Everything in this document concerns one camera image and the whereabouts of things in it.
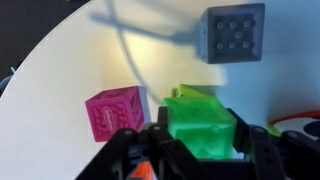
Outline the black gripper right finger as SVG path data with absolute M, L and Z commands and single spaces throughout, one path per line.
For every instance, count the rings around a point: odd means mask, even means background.
M 229 180 L 320 180 L 320 143 L 294 130 L 279 136 L 247 124 L 235 111 L 233 147 L 244 159 L 230 168 Z

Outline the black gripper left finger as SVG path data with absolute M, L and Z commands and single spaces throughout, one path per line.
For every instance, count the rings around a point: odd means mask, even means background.
M 118 130 L 75 180 L 128 180 L 138 164 L 149 162 L 159 180 L 213 180 L 186 146 L 167 131 L 168 108 L 158 109 L 156 123 Z

